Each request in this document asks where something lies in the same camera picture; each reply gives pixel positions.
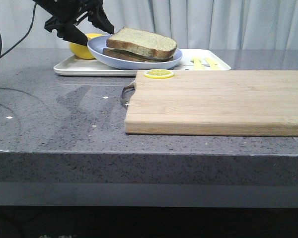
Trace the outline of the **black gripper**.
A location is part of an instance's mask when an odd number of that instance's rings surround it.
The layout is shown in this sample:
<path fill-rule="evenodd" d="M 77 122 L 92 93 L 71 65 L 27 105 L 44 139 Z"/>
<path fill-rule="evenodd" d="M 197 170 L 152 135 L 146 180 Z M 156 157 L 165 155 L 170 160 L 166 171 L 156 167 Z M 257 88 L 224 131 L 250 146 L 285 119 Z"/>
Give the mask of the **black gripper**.
<path fill-rule="evenodd" d="M 51 14 L 44 28 L 64 41 L 87 46 L 87 36 L 75 26 L 84 19 L 104 32 L 114 34 L 114 26 L 107 18 L 101 0 L 36 0 L 36 4 Z"/>

